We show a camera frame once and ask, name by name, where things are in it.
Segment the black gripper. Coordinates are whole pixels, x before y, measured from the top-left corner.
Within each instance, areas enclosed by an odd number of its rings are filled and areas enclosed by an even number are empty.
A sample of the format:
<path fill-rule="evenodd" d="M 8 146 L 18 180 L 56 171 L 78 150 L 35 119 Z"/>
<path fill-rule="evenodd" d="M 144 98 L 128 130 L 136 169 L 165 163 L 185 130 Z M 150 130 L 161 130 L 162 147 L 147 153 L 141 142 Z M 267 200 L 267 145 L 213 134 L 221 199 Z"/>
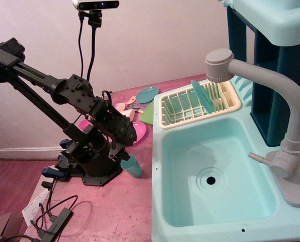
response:
<path fill-rule="evenodd" d="M 92 107 L 86 114 L 88 120 L 104 135 L 112 139 L 108 157 L 117 161 L 117 154 L 121 160 L 129 160 L 126 146 L 132 146 L 137 135 L 129 117 L 122 115 L 115 107 L 100 97 L 92 99 Z"/>

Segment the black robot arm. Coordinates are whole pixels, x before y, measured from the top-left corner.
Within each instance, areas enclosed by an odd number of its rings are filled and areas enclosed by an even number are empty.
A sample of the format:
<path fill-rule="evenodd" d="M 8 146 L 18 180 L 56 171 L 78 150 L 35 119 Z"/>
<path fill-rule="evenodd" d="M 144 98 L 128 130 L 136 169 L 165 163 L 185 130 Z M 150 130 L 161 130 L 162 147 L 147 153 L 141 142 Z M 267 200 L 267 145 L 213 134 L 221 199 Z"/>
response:
<path fill-rule="evenodd" d="M 103 152 L 110 146 L 108 157 L 114 161 L 128 160 L 125 151 L 136 141 L 137 135 L 129 117 L 122 115 L 110 99 L 93 94 L 90 82 L 77 75 L 58 79 L 24 64 L 24 47 L 15 39 L 0 43 L 0 83 L 8 82 L 36 107 L 52 119 L 68 136 L 60 142 L 63 149 L 74 145 L 64 155 L 68 159 L 84 162 L 92 154 Z M 70 104 L 92 124 L 83 132 L 67 121 L 24 81 L 42 88 L 59 104 Z"/>

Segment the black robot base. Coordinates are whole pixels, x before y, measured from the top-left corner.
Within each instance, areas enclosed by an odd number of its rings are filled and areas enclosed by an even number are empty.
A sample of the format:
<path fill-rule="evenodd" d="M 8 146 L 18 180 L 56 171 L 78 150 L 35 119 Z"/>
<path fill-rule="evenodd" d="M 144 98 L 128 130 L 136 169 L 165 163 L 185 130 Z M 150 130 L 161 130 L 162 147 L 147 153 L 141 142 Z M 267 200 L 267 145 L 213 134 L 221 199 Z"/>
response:
<path fill-rule="evenodd" d="M 122 172 L 120 164 L 108 157 L 109 144 L 100 152 L 69 139 L 62 140 L 60 146 L 64 150 L 55 168 L 69 177 L 80 177 L 86 186 L 104 186 Z"/>

